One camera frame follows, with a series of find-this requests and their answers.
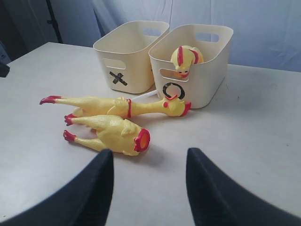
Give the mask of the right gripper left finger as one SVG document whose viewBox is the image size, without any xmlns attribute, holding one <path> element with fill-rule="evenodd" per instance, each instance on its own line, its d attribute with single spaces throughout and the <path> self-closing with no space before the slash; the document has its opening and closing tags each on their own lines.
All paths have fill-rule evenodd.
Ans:
<svg viewBox="0 0 301 226">
<path fill-rule="evenodd" d="M 104 226 L 114 186 L 113 154 L 101 151 L 69 183 L 2 226 Z"/>
</svg>

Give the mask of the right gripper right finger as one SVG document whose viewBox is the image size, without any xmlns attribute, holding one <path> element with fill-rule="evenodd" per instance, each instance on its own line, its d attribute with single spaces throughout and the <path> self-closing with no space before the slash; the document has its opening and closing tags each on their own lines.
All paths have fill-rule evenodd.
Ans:
<svg viewBox="0 0 301 226">
<path fill-rule="evenodd" d="M 197 226 L 299 226 L 300 217 L 242 187 L 200 149 L 189 148 L 186 189 Z"/>
</svg>

